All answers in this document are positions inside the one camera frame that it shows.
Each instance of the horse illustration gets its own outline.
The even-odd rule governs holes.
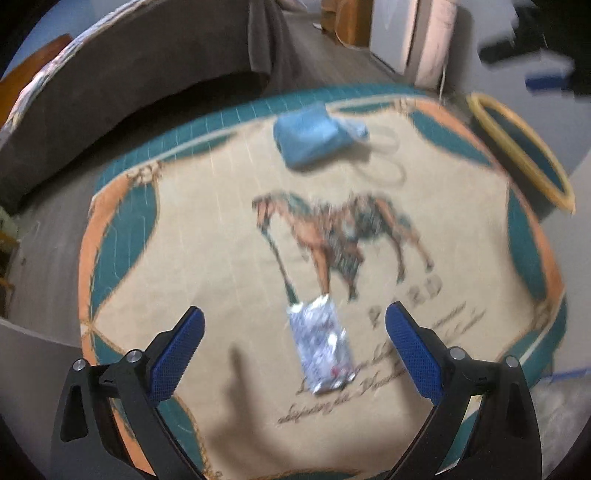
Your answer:
[[[398,258],[398,278],[404,280],[406,269],[402,245],[409,242],[425,262],[426,271],[433,268],[433,260],[422,246],[418,232],[410,220],[398,213],[385,196],[362,194],[352,196],[341,206],[321,202],[308,204],[294,193],[272,192],[252,201],[256,210],[256,225],[269,241],[280,265],[281,274],[289,292],[293,288],[287,279],[279,252],[269,235],[274,214],[291,227],[300,248],[306,248],[316,266],[322,294],[330,293],[330,270],[336,270],[349,288],[349,300],[358,296],[356,278],[364,262],[359,241],[370,241],[386,235]]]

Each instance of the wooden furniture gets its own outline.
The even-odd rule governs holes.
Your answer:
[[[16,238],[18,236],[17,224],[10,218],[6,210],[0,205],[0,232],[4,232],[6,235]]]
[[[18,241],[16,239],[12,238],[11,236],[9,236],[3,232],[0,232],[0,249],[1,250],[11,252],[16,247],[18,247]],[[9,283],[8,280],[6,280],[6,278],[4,278],[3,276],[0,276],[0,287],[3,287],[7,290],[14,289],[14,285]]]
[[[0,126],[8,118],[21,90],[33,80],[39,70],[56,58],[57,54],[71,41],[72,37],[68,34],[57,37],[27,57],[24,62],[15,67],[0,81]]]
[[[369,47],[374,0],[322,0],[320,24],[347,46]]]

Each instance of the blue gripper pad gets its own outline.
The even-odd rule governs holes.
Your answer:
[[[441,368],[404,312],[392,304],[386,310],[386,331],[422,397],[437,405],[443,397]]]
[[[199,309],[194,309],[181,327],[170,339],[168,346],[150,374],[149,398],[153,404],[168,400],[173,396],[178,382],[187,368],[195,350],[205,333],[205,317]]]

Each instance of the blue cloth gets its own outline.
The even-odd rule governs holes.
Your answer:
[[[281,115],[273,137],[289,168],[302,167],[369,137],[367,126],[358,120],[332,118],[326,105],[315,103]]]

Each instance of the crumpled foil wrapper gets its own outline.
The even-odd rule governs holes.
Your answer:
[[[330,297],[297,303],[287,313],[308,389],[320,394],[353,381],[355,366],[347,334]]]

